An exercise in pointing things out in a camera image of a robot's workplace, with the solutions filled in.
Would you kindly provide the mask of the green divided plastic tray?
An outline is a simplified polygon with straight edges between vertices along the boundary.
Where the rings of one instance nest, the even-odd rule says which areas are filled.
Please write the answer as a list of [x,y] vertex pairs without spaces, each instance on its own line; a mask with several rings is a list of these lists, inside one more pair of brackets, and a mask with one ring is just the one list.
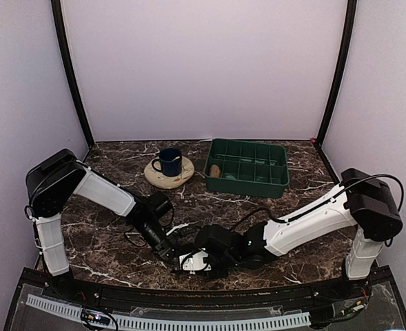
[[[221,178],[209,176],[212,164]],[[211,192],[279,199],[290,184],[287,153],[283,146],[254,141],[214,139],[204,167]]]

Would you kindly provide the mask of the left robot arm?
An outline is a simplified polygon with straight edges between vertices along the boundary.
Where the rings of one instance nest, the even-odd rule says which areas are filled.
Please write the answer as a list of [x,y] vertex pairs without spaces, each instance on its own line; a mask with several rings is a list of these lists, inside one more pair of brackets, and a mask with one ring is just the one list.
[[62,149],[33,167],[26,175],[26,188],[25,213],[34,224],[45,266],[55,277],[52,289],[65,301],[79,295],[79,284],[66,275],[70,264],[61,228],[62,212],[73,196],[126,219],[158,259],[171,263],[176,257],[176,246],[160,224],[161,218],[172,211],[166,195],[155,192],[141,197],[131,193],[78,160],[69,149]]

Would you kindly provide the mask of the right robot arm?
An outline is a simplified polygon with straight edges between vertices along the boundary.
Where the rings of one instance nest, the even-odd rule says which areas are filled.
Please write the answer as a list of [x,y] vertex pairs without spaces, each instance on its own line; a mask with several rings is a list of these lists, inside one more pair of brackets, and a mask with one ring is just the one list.
[[348,299],[359,290],[381,250],[403,229],[400,211],[385,180],[388,174],[368,175],[355,168],[327,194],[281,218],[252,226],[243,234],[234,228],[206,225],[196,236],[196,251],[181,256],[179,266],[189,273],[220,272],[229,268],[255,270],[289,251],[330,232],[355,226],[352,248],[343,262],[343,277],[334,294]]

